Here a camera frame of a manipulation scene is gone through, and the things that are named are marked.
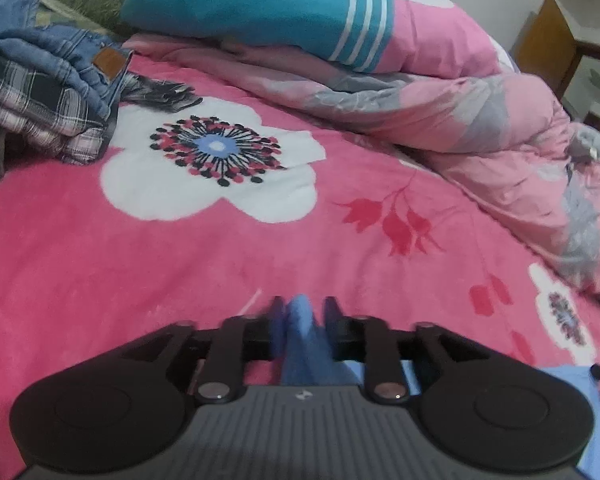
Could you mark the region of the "light blue t-shirt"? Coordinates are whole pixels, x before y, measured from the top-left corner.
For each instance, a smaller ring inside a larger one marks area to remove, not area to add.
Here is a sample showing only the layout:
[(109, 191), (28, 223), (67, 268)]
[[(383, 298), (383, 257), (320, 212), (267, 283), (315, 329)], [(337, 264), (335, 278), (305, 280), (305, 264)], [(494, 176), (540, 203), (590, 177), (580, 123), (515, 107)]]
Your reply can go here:
[[(286, 353), (280, 383), (284, 386), (359, 385), (364, 365), (332, 358), (326, 330), (316, 322), (308, 297), (290, 300), (286, 322)], [(590, 402), (594, 413), (594, 431), (578, 463), (591, 479), (600, 479), (600, 387), (585, 366), (545, 367), (544, 372), (568, 382)]]

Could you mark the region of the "pile of jeans and plaid clothes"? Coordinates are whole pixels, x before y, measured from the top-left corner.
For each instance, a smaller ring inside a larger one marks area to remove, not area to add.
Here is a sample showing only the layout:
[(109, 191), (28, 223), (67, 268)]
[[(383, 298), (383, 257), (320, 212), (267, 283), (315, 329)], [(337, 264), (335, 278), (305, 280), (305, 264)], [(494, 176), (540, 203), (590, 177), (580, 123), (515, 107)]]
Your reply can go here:
[(106, 35), (39, 25), (41, 0), (0, 0), (0, 177), (27, 150), (89, 165), (104, 156), (120, 103), (179, 112), (193, 87), (130, 70), (132, 52)]

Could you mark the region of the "pink floral bed blanket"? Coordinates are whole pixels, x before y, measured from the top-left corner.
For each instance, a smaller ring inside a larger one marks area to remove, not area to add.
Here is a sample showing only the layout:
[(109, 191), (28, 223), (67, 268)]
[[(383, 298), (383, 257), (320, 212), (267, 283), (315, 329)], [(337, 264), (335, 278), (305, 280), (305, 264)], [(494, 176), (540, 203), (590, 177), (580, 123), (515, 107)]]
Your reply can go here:
[(22, 460), (16, 396), (161, 326), (218, 325), (303, 295), (405, 330), (433, 322), (538, 367), (600, 364), (600, 306), (454, 185), (392, 148), (271, 106), (199, 70), (181, 120), (275, 144), (273, 169), (220, 185), (178, 166), (168, 114), (129, 105), (90, 166), (30, 159), (0, 179), (0, 479)]

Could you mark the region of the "pink grey quilt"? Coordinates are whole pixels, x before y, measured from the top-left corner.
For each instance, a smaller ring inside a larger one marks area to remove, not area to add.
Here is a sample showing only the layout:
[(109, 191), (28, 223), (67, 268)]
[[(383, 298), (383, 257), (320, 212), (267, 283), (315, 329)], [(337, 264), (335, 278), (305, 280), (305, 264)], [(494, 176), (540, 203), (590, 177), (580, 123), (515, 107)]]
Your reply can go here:
[(149, 34), (129, 47), (420, 151), (565, 281), (600, 296), (600, 133), (573, 122), (540, 78), (361, 75), (292, 47)]

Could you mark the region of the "teal pink striped pillow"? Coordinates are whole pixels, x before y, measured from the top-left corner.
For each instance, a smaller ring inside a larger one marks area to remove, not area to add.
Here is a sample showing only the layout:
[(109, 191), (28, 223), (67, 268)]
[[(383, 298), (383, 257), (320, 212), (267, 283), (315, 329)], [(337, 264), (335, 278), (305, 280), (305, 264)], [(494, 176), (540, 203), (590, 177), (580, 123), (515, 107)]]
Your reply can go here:
[(124, 0), (121, 17), (145, 32), (296, 47), (359, 73), (455, 79), (515, 68), (450, 0)]

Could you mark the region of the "wooden door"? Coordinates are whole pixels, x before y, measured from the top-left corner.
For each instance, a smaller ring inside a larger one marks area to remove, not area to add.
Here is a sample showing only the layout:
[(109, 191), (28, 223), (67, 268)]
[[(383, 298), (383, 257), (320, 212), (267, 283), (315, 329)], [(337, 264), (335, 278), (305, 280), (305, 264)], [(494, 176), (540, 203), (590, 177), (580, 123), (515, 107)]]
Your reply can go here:
[(544, 0), (514, 52), (519, 69), (540, 77), (558, 98), (564, 95), (578, 45), (556, 0)]

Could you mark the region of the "dark framed wall mirror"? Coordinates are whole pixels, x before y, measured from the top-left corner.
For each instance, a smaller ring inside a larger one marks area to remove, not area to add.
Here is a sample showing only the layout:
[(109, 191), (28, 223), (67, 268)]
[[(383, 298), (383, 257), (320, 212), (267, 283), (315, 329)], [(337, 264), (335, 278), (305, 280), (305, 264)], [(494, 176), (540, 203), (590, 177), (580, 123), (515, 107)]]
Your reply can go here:
[(600, 46), (585, 41), (576, 43), (557, 96), (572, 120), (600, 132)]

